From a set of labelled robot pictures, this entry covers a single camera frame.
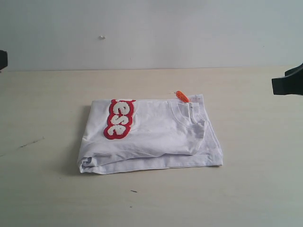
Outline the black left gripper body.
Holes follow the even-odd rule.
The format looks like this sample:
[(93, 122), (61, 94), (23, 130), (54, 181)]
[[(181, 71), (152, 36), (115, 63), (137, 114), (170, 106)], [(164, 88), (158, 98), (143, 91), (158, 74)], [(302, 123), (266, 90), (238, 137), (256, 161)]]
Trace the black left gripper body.
[(0, 50), (0, 70), (8, 66), (8, 53), (4, 50)]

